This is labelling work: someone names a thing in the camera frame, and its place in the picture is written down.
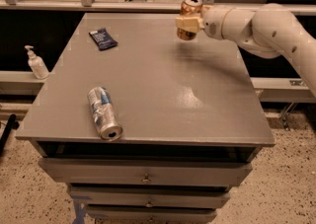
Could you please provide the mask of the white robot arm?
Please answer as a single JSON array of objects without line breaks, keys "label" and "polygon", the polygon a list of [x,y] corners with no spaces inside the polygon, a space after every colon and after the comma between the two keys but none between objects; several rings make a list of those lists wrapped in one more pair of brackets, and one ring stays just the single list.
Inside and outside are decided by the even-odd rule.
[{"label": "white robot arm", "polygon": [[316,95],[316,39],[279,4],[266,4],[256,11],[222,5],[203,7],[198,14],[177,17],[176,27],[233,41],[265,59],[281,55]]}]

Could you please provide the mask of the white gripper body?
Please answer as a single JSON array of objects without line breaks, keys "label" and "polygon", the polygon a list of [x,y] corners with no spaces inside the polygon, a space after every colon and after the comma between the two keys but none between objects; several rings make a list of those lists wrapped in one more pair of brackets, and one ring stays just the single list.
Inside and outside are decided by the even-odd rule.
[{"label": "white gripper body", "polygon": [[208,37],[223,39],[222,27],[229,12],[230,8],[223,5],[213,6],[203,11],[204,32]]}]

